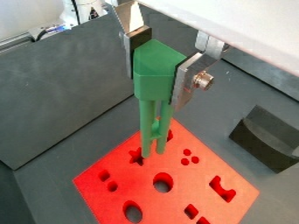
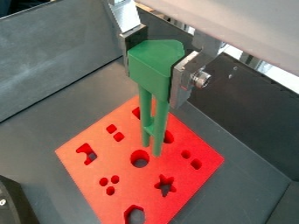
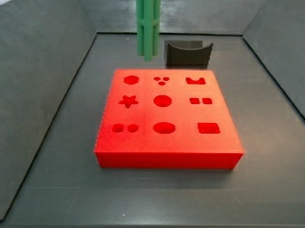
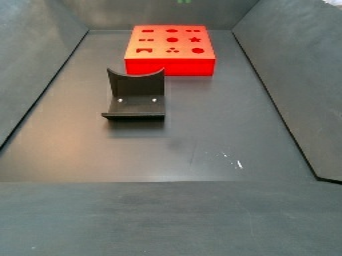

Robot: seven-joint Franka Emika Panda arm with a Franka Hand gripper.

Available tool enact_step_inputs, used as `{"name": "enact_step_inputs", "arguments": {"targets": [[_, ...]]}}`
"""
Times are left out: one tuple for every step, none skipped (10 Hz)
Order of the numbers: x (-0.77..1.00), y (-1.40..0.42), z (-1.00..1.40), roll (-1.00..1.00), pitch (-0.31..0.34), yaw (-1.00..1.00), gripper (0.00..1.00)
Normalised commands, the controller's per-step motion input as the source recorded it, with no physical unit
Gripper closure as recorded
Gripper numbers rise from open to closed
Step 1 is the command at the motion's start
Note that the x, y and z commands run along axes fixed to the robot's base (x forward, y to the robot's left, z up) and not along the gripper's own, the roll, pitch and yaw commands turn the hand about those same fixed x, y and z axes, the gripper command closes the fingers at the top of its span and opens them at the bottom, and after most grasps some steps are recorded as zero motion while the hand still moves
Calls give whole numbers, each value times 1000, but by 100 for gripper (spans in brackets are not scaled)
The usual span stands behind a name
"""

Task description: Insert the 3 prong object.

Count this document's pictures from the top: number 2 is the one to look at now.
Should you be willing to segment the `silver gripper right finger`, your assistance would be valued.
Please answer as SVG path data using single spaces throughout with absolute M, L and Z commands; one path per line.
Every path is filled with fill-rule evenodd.
M 219 56 L 225 45 L 201 31 L 194 31 L 190 44 L 194 50 L 172 67 L 169 105 L 173 109 L 177 109 L 190 97 L 193 88 L 203 89 L 208 86 L 211 75 L 204 68 Z

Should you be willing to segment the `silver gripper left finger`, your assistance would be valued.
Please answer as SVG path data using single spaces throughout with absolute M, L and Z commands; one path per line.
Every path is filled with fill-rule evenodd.
M 146 38 L 146 27 L 141 24 L 134 0 L 105 0 L 106 12 L 116 27 L 118 45 L 128 70 L 126 51 Z

